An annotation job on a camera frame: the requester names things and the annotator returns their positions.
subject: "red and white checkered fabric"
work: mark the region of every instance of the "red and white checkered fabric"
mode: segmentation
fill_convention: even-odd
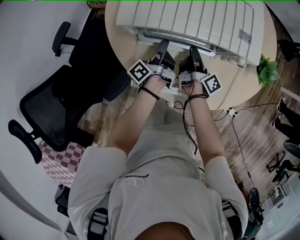
[[[40,143],[39,148],[42,151],[42,165],[46,173],[64,186],[71,188],[85,148],[70,142],[65,151],[57,152],[44,141]]]

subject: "green plant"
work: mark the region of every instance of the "green plant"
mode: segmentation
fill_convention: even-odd
[[[265,58],[263,55],[257,66],[258,82],[260,86],[272,85],[273,81],[280,80],[277,72],[277,62],[270,62],[270,58]]]

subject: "black bracelet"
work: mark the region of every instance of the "black bracelet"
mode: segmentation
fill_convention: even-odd
[[[157,100],[160,99],[159,96],[155,95],[153,92],[151,92],[149,89],[147,89],[143,86],[140,87],[139,92],[140,92],[140,90],[144,90],[145,92],[149,93],[151,96],[155,97]]]

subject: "floor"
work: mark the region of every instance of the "floor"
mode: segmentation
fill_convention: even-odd
[[[274,24],[277,39],[287,39],[283,29],[276,20],[274,20]],[[279,90],[280,86],[300,95],[299,59],[286,62],[278,49],[277,61],[281,80],[277,81],[273,86],[264,86],[251,99],[239,106],[235,106],[236,110],[244,106],[277,102],[282,96],[282,92]],[[114,122],[129,108],[136,95],[137,89],[128,87],[112,102],[102,102],[93,105],[85,113],[79,126],[94,134],[94,140],[98,143],[98,147],[105,147]],[[288,107],[300,113],[299,102],[290,97],[287,97],[286,100]],[[222,110],[211,111],[211,113],[214,119],[220,119],[225,114]],[[233,120],[248,170],[252,176],[254,186],[259,190],[261,200],[267,197],[268,193],[275,186],[271,180],[276,173],[269,173],[266,164],[275,157],[277,152],[283,150],[283,142],[287,139],[287,137],[270,126],[270,121],[276,114],[275,104],[264,105],[241,111]],[[191,124],[191,117],[187,117],[187,119]],[[282,119],[283,123],[287,123],[284,117]],[[237,182],[243,181],[245,189],[250,190],[252,184],[247,175],[237,137],[233,131],[232,120],[229,116],[226,116],[223,120],[216,121],[216,125],[223,138],[226,158],[234,178]],[[298,163],[298,160],[290,154],[287,154],[285,159],[289,159],[296,164]]]

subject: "black strap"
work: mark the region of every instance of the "black strap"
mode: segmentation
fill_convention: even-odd
[[[154,93],[151,92],[149,89],[147,89],[147,88],[145,88],[145,87],[143,87],[143,86],[140,87],[140,90],[144,90],[145,92],[149,93],[151,96],[155,97],[157,100],[160,99],[159,96],[157,96],[156,94],[154,94]]]
[[[243,230],[238,211],[229,201],[222,201],[222,208],[231,228],[233,239],[241,240],[243,237]]]
[[[104,240],[105,226],[108,224],[107,210],[98,208],[94,211],[88,228],[88,240]]]

